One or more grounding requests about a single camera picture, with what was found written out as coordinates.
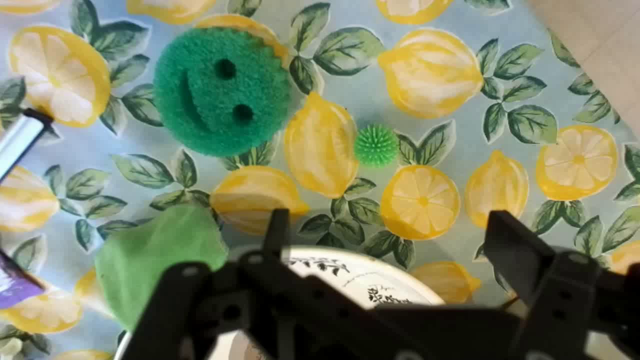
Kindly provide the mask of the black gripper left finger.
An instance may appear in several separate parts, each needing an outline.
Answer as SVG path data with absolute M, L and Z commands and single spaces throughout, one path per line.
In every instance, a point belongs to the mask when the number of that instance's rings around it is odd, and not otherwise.
M 241 290 L 259 295 L 276 295 L 291 288 L 291 270 L 283 253 L 291 244 L 291 211 L 276 207 L 271 214 L 264 241 L 259 250 L 248 250 L 238 260 Z

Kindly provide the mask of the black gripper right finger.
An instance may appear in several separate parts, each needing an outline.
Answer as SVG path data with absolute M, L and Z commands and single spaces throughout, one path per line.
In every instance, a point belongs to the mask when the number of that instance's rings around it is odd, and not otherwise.
M 553 247 L 515 214 L 491 211 L 485 253 L 530 312 L 592 312 L 601 265 L 577 250 Z

